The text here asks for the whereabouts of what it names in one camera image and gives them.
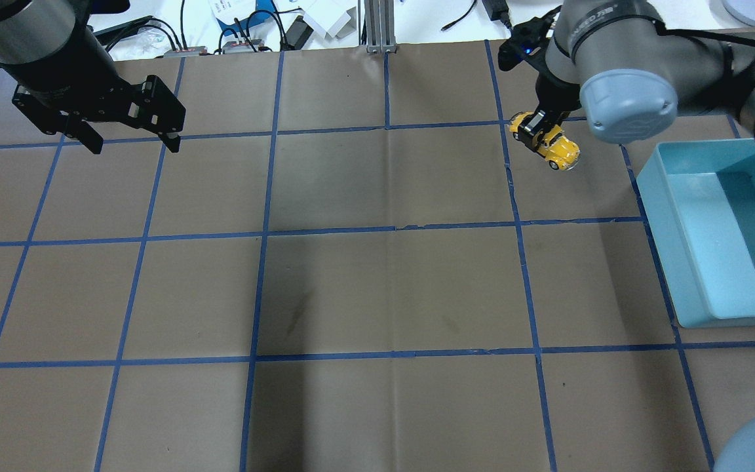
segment power adapter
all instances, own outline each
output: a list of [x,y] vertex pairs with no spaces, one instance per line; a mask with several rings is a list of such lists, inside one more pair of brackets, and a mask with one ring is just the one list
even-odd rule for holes
[[488,13],[488,19],[491,21],[502,21],[507,29],[512,29],[512,21],[509,18],[509,6],[506,0],[482,0],[485,11]]
[[305,23],[305,17],[299,15],[296,17],[296,21],[293,21],[293,24],[287,29],[287,33],[284,36],[287,39],[288,45],[290,45],[290,50],[300,50],[313,32],[314,29]]

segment black cable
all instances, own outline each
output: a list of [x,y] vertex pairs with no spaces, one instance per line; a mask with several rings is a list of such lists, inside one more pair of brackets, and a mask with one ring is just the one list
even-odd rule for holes
[[176,44],[174,44],[174,40],[171,38],[171,36],[168,34],[165,29],[163,29],[161,26],[156,26],[155,24],[148,24],[145,25],[143,28],[153,28],[155,30],[159,30],[163,33],[165,33],[165,37],[168,38],[168,42],[170,43],[170,50],[176,50]]
[[285,39],[286,35],[284,32],[284,26],[281,24],[281,20],[279,20],[275,13],[269,11],[269,10],[255,10],[252,13],[249,13],[249,17],[246,18],[246,33],[249,34],[249,21],[252,20],[252,17],[254,17],[258,13],[267,13],[271,17],[273,17],[273,21],[275,21],[276,25],[279,25],[279,36],[281,36],[281,43],[282,45],[287,44],[287,39]]
[[109,52],[116,44],[118,44],[118,41],[121,41],[121,39],[124,37],[124,35],[126,35],[130,31],[132,31],[133,27],[134,27],[134,25],[132,25],[132,24],[126,25],[126,27],[124,29],[122,29],[121,31],[119,31],[118,34],[116,35],[116,37],[113,38],[113,40],[111,40],[109,42],[109,44],[107,44],[107,47],[104,50],[107,51],[107,52]]
[[702,31],[698,29],[666,29],[666,24],[662,21],[654,23],[654,27],[660,36],[680,36],[681,38],[703,38],[715,39],[716,41],[725,41],[737,45],[746,45],[755,48],[755,39],[744,38],[743,36],[724,35],[724,33],[713,33],[711,31]]
[[284,22],[281,21],[281,12],[279,12],[279,7],[276,6],[275,2],[273,0],[270,0],[270,5],[273,6],[273,12],[275,12],[276,19],[279,21],[279,28],[281,28],[282,38],[281,38],[281,50],[292,50],[292,47],[290,47],[290,43],[287,42],[287,32],[284,30]]
[[129,33],[130,31],[132,31],[134,29],[142,30],[144,28],[153,28],[155,30],[158,29],[162,33],[165,33],[165,37],[168,38],[168,42],[170,42],[170,48],[171,48],[171,50],[176,50],[176,45],[174,44],[174,40],[171,39],[171,36],[168,34],[167,31],[165,31],[164,29],[160,28],[159,26],[150,25],[150,24],[145,24],[144,26],[136,26],[136,25],[132,25],[131,24],[128,27],[126,27],[125,29],[122,29],[122,31],[120,33],[118,33],[118,36],[116,36],[113,39],[113,41],[107,46],[107,48],[105,49],[105,51],[110,52],[110,50],[112,48],[114,48],[119,42],[121,42],[121,40],[124,38],[124,36],[127,33]]
[[252,44],[252,38],[249,37],[249,32],[243,30],[243,27],[241,26],[241,22],[238,21],[237,18],[234,18],[234,19],[235,19],[235,24],[237,25],[237,29],[240,31],[241,35],[243,36],[243,39],[246,39],[246,42],[249,44],[249,47],[252,48],[252,52],[258,52],[258,50],[255,49],[255,45]]
[[182,48],[188,49],[188,42],[185,41],[185,0],[180,3],[180,36],[182,36]]
[[447,30],[449,30],[450,28],[452,28],[452,27],[453,27],[453,25],[455,25],[455,24],[459,23],[460,21],[462,21],[463,19],[465,19],[465,17],[467,17],[468,15],[470,15],[470,14],[471,14],[471,12],[472,12],[472,11],[474,10],[474,7],[475,7],[475,6],[476,6],[476,0],[474,0],[473,2],[471,2],[471,7],[470,7],[470,8],[468,9],[468,11],[467,11],[467,12],[465,12],[465,14],[464,14],[464,15],[462,15],[462,16],[461,16],[461,17],[459,17],[459,18],[456,18],[455,20],[451,21],[451,22],[450,22],[449,24],[446,24],[446,25],[442,26],[442,27],[441,27],[441,30],[442,30],[442,31],[447,31]]
[[233,29],[231,29],[231,28],[223,29],[223,31],[221,31],[221,36],[220,36],[220,38],[218,38],[218,48],[217,48],[217,49],[215,50],[215,52],[214,52],[213,54],[217,54],[218,52],[220,52],[221,54],[223,54],[223,36],[225,36],[225,33],[226,33],[227,31],[231,31],[231,33],[232,33],[232,34],[233,34],[233,35],[234,35],[234,36],[235,36],[236,38],[239,38],[239,36],[237,35],[237,31],[235,31],[235,30],[233,30]]
[[162,23],[165,26],[167,26],[168,30],[170,30],[170,32],[174,34],[174,39],[176,40],[176,44],[182,45],[182,43],[180,42],[180,37],[177,36],[176,35],[176,31],[174,31],[174,27],[172,27],[170,24],[168,24],[167,21],[165,21],[164,19],[159,19],[159,18],[153,18],[151,21],[158,21],[159,23]]

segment blue plastic bin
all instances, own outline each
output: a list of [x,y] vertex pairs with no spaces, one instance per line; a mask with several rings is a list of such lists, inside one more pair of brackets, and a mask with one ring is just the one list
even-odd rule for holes
[[755,325],[755,142],[658,144],[637,183],[680,325]]

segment grid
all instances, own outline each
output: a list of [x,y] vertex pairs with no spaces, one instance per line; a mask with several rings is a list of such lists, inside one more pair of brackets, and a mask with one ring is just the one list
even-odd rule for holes
[[[359,132],[372,129],[380,129],[381,127],[353,127],[353,128],[309,128],[300,130],[279,130],[279,102],[281,102],[281,88],[282,88],[282,71],[284,71],[285,60],[287,54],[281,54],[278,61],[277,80],[275,87],[275,108],[273,108],[273,126],[269,132],[228,132],[228,134],[196,134],[184,136],[184,140],[207,140],[208,138],[240,138],[250,136],[268,136],[270,137],[270,150],[269,150],[269,164],[267,164],[267,182],[266,182],[266,197],[264,199],[264,212],[263,212],[263,229],[255,232],[242,232],[242,233],[191,233],[191,234],[177,234],[167,236],[152,236],[149,234],[151,218],[153,217],[153,209],[155,208],[155,201],[157,192],[159,190],[159,180],[162,173],[162,167],[165,161],[165,147],[162,146],[159,153],[159,161],[156,168],[155,179],[153,180],[153,186],[150,191],[149,206],[147,207],[147,217],[145,219],[144,230],[141,237],[138,238],[112,238],[112,239],[71,239],[71,240],[34,240],[34,232],[39,223],[40,214],[43,211],[45,199],[48,196],[48,189],[50,189],[51,182],[54,178],[54,171],[57,167],[60,159],[61,150],[66,146],[80,146],[76,142],[68,142],[61,138],[57,143],[49,144],[3,144],[0,149],[23,149],[35,148],[35,147],[56,147],[54,159],[51,163],[48,176],[45,180],[45,185],[42,191],[42,195],[39,200],[39,205],[36,208],[36,212],[33,216],[33,221],[29,230],[27,239],[24,241],[0,241],[0,247],[20,247],[22,248],[21,257],[19,258],[15,275],[12,278],[12,284],[10,286],[9,295],[5,304],[3,314],[0,320],[0,338],[3,333],[5,323],[8,319],[9,308],[17,290],[19,278],[23,271],[26,257],[30,248],[38,246],[56,246],[56,245],[110,245],[119,243],[138,243],[138,259],[135,265],[134,278],[132,278],[132,286],[129,292],[128,304],[126,305],[126,313],[123,322],[122,334],[118,341],[117,355],[114,359],[100,359],[99,361],[16,361],[16,362],[0,362],[0,368],[40,368],[40,367],[91,367],[91,366],[105,366],[113,367],[113,377],[111,377],[111,386],[109,397],[107,398],[107,406],[104,414],[101,439],[98,445],[98,453],[95,461],[94,469],[96,471],[101,469],[104,447],[107,441],[107,431],[111,423],[111,413],[113,413],[113,402],[118,382],[119,371],[122,366],[129,365],[156,365],[156,364],[225,364],[225,363],[242,363],[248,365],[248,379],[246,380],[246,397],[243,414],[242,425],[242,437],[241,437],[241,456],[240,456],[240,470],[246,470],[246,451],[248,451],[250,422],[252,421],[252,394],[254,393],[254,379],[255,369],[257,363],[266,362],[281,362],[281,361],[327,361],[328,359],[401,359],[411,357],[438,357],[438,356],[477,356],[477,355],[526,355],[534,356],[537,385],[539,391],[537,392],[537,399],[541,408],[541,414],[543,418],[543,430],[545,430],[546,446],[549,455],[549,468],[551,470],[557,470],[553,432],[551,427],[551,419],[549,419],[549,404],[547,401],[545,376],[543,375],[543,355],[548,353],[597,353],[597,352],[622,352],[622,351],[673,351],[677,352],[680,358],[680,364],[683,370],[684,379],[686,379],[686,387],[689,393],[689,402],[692,405],[693,412],[695,413],[695,421],[701,436],[701,442],[703,443],[705,455],[707,455],[707,463],[709,467],[713,467],[714,458],[710,448],[709,439],[707,437],[707,430],[705,429],[704,421],[701,415],[701,409],[698,403],[697,395],[695,392],[695,385],[692,380],[692,376],[689,372],[689,365],[686,359],[686,351],[690,349],[734,349],[734,347],[755,347],[755,341],[725,341],[725,342],[704,342],[704,343],[684,343],[681,340],[680,331],[677,328],[674,319],[674,311],[672,308],[671,300],[669,298],[668,288],[665,282],[665,276],[663,276],[662,267],[659,263],[656,247],[653,242],[653,236],[650,231],[648,219],[642,206],[642,200],[639,196],[637,182],[634,176],[634,170],[632,167],[631,159],[626,147],[620,146],[620,155],[624,159],[627,166],[627,174],[631,182],[632,190],[637,197],[637,205],[639,210],[638,216],[621,216],[611,218],[576,218],[569,220],[558,219],[535,219],[524,220],[520,217],[518,209],[518,203],[516,203],[515,191],[514,191],[514,179],[512,174],[509,149],[507,149],[507,131],[504,125],[508,122],[503,116],[503,105],[501,105],[500,89],[497,84],[497,74],[495,74],[494,58],[492,57],[491,45],[489,42],[485,42],[486,56],[488,58],[488,65],[490,68],[490,75],[492,80],[492,92],[494,92],[495,103],[497,104],[497,120],[488,121],[470,121],[470,122],[451,122],[451,123],[422,123],[422,125],[392,125],[390,121],[390,96],[389,96],[389,56],[383,57],[383,92],[384,92],[384,109],[385,109],[385,121],[383,128],[387,130],[392,129],[409,129],[409,128],[451,128],[451,127],[475,127],[475,126],[488,126],[499,125],[500,138],[501,138],[501,150],[503,150],[503,163],[505,165],[507,185],[509,185],[509,197],[510,204],[513,212],[513,220],[509,221],[492,221],[488,223],[468,223],[468,224],[431,224],[426,226],[411,225],[407,227],[395,227],[395,226],[377,226],[377,227],[327,227],[320,229],[304,229],[304,230],[270,230],[270,202],[273,189],[273,169],[275,169],[275,152],[276,152],[276,138],[279,135],[290,134],[324,134],[325,132]],[[182,81],[183,70],[185,68],[185,58],[180,62],[180,72],[177,77],[176,86],[174,92],[178,93],[180,89],[180,83]],[[583,120],[583,117],[573,117],[571,120]],[[732,132],[736,137],[739,137],[735,123],[728,118],[729,125]],[[133,143],[133,142],[155,142],[158,138],[118,138],[118,140],[108,140],[107,143]],[[533,225],[555,225],[555,224],[601,224],[611,222],[626,222],[626,223],[641,223],[644,225],[649,248],[653,258],[653,263],[657,270],[659,286],[663,295],[663,301],[668,311],[668,320],[672,326],[672,332],[674,335],[674,343],[671,344],[621,344],[621,345],[588,345],[588,346],[543,346],[537,333],[537,323],[535,320],[534,307],[533,307],[533,295],[532,295],[532,282],[531,282],[531,268],[527,263],[526,250],[524,248],[524,234],[522,230],[525,227]],[[330,234],[330,233],[378,233],[378,232],[402,232],[402,231],[428,231],[433,229],[458,229],[458,228],[480,228],[480,227],[514,227],[516,232],[516,240],[518,240],[518,257],[521,265],[522,272],[522,286],[524,286],[525,298],[528,306],[528,322],[530,323],[530,331],[532,338],[531,347],[507,347],[506,349],[426,349],[426,350],[392,350],[381,352],[350,352],[350,353],[305,353],[304,355],[260,355],[258,353],[258,332],[260,331],[260,317],[261,317],[261,294],[263,293],[264,285],[264,269],[265,259],[267,254],[267,240],[270,236],[282,236],[282,235],[308,235],[308,234]],[[153,241],[166,241],[166,240],[182,240],[182,239],[236,239],[236,238],[260,238],[260,263],[258,264],[258,282],[255,293],[255,308],[254,319],[252,319],[252,339],[249,355],[245,356],[230,356],[230,357],[200,357],[200,358],[173,358],[173,359],[124,359],[124,347],[126,343],[126,335],[128,334],[128,327],[130,323],[130,317],[132,314],[132,308],[134,308],[134,301],[136,298],[139,275],[142,271],[142,265],[144,262],[144,254],[147,244]]]

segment gray robot arm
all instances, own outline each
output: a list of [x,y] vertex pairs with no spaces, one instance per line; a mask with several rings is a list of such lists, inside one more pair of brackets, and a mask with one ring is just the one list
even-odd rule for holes
[[185,107],[156,75],[119,77],[92,31],[89,0],[0,0],[0,67],[19,86],[13,104],[42,132],[63,132],[93,153],[103,138],[89,122],[118,122],[180,148]]
[[[499,56],[501,69],[513,66],[516,54],[541,72],[539,109],[513,123],[524,143],[531,142],[532,132],[537,143],[537,134],[560,125],[537,120],[538,113],[558,117],[579,106],[593,134],[611,143],[656,135],[678,113],[713,110],[732,114],[755,137],[755,46],[741,44],[747,42],[743,39],[755,44],[755,31],[732,40],[680,35],[666,31],[645,0],[565,0],[552,38],[535,44],[527,44],[524,33],[531,32],[525,27],[514,27]],[[554,95],[570,99],[561,104]],[[528,126],[532,119],[541,126]],[[555,151],[553,146],[533,150]]]

